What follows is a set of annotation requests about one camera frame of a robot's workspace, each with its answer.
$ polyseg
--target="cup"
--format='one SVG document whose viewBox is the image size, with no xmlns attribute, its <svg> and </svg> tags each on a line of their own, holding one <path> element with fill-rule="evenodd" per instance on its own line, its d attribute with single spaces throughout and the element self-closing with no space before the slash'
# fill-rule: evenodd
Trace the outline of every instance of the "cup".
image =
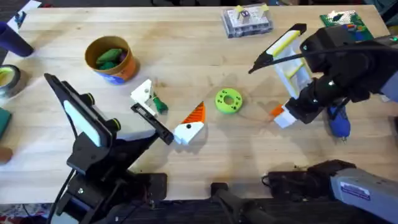
<svg viewBox="0 0 398 224">
<path fill-rule="evenodd" d="M 28 57 L 33 53 L 33 48 L 5 22 L 0 22 L 0 47 L 21 57 Z"/>
<path fill-rule="evenodd" d="M 126 58 L 116 67 L 106 70 L 97 69 L 97 58 L 109 49 L 123 49 L 127 52 Z M 132 56 L 129 45 L 124 39 L 116 36 L 106 36 L 94 40 L 86 49 L 85 60 L 87 65 L 98 75 L 117 85 L 126 83 L 136 74 L 137 70 L 137 63 Z"/>
</svg>

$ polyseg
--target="blue handle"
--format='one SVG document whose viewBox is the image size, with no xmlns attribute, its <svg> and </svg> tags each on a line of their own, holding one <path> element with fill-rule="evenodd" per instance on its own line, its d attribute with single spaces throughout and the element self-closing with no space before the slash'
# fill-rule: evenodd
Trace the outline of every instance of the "blue handle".
<svg viewBox="0 0 398 224">
<path fill-rule="evenodd" d="M 328 121 L 331 132 L 337 138 L 347 138 L 351 132 L 351 124 L 349 123 L 346 107 L 338 112 L 335 119 L 331 118 L 331 115 L 336 111 L 336 106 L 328 107 Z"/>
</svg>

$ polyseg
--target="clear plastic container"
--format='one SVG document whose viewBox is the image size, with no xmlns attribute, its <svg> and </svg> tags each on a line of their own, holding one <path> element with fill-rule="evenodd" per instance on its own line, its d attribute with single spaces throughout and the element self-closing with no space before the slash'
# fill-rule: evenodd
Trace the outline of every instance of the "clear plastic container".
<svg viewBox="0 0 398 224">
<path fill-rule="evenodd" d="M 243 8 L 249 14 L 246 20 L 239 17 L 239 9 Z M 223 9 L 221 14 L 228 38 L 244 37 L 247 35 L 265 34 L 274 27 L 266 4 L 252 4 Z"/>
</svg>

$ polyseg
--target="wooden table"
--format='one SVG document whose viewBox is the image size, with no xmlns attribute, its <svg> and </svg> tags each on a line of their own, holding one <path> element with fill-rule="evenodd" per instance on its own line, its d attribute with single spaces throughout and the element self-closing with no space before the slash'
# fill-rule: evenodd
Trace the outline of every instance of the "wooden table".
<svg viewBox="0 0 398 224">
<path fill-rule="evenodd" d="M 0 167 L 0 203 L 52 202 L 70 168 L 73 134 L 47 82 L 45 72 L 67 80 L 80 93 L 90 92 L 104 113 L 131 114 L 129 94 L 146 78 L 168 104 L 160 116 L 173 129 L 199 102 L 206 105 L 206 129 L 188 147 L 157 141 L 133 165 L 138 172 L 166 172 L 168 199 L 209 197 L 212 182 L 228 182 L 243 197 L 269 196 L 260 176 L 327 159 L 353 162 L 376 175 L 398 180 L 397 136 L 391 117 L 395 103 L 378 96 L 347 106 L 351 136 L 347 144 L 327 131 L 325 116 L 280 129 L 267 123 L 271 105 L 289 95 L 272 67 L 248 75 L 253 61 L 297 22 L 307 23 L 304 37 L 323 24 L 320 14 L 356 10 L 374 36 L 388 34 L 373 6 L 271 7 L 275 29 L 264 35 L 227 39 L 219 7 L 54 8 L 27 16 L 21 35 L 36 49 L 29 58 L 9 53 L 10 63 L 31 75 L 29 86 L 3 102 L 13 113 L 1 139 L 15 156 Z M 107 83 L 84 61 L 90 42 L 103 35 L 125 38 L 141 63 L 137 77 L 122 86 Z M 214 97 L 224 87 L 239 90 L 238 114 L 216 110 Z"/>
</svg>

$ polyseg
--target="green plastic disc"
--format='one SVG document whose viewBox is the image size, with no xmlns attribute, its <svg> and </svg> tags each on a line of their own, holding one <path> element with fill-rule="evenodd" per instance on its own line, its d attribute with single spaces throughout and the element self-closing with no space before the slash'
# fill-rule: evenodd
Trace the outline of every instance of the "green plastic disc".
<svg viewBox="0 0 398 224">
<path fill-rule="evenodd" d="M 243 99 L 238 91 L 225 88 L 217 93 L 215 102 L 219 111 L 225 114 L 233 114 L 242 107 Z"/>
</svg>

